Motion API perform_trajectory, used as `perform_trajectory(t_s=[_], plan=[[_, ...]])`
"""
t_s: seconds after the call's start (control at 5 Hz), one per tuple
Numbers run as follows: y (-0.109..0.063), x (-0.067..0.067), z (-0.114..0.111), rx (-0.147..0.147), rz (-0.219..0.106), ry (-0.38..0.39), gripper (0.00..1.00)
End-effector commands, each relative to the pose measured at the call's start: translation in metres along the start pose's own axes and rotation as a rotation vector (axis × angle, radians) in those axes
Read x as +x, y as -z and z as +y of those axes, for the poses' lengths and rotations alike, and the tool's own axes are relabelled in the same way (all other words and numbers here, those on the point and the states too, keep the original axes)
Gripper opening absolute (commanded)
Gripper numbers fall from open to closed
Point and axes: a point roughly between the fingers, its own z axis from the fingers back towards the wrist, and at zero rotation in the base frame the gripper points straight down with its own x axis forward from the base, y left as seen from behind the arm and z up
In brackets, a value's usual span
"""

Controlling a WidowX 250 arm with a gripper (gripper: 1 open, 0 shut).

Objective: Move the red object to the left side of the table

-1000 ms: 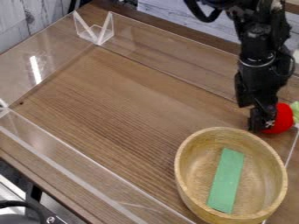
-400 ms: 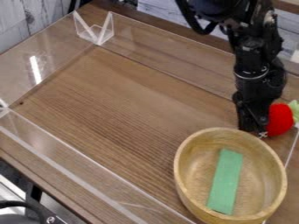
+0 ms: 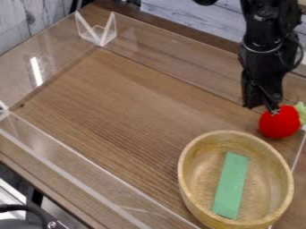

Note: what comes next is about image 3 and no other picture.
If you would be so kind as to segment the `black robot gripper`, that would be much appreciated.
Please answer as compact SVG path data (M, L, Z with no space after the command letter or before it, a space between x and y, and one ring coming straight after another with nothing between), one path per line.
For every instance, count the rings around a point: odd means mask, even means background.
M243 107L265 105L271 115L279 114L283 100L283 79L303 58L299 41L283 41L274 48L261 50L241 43Z

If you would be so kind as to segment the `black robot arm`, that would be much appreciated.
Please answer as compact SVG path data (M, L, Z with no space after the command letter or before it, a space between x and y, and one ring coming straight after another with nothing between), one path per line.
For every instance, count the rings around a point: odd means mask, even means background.
M241 0L246 31L239 47L243 107L265 106L279 113L282 81L303 59L295 31L301 25L298 0Z

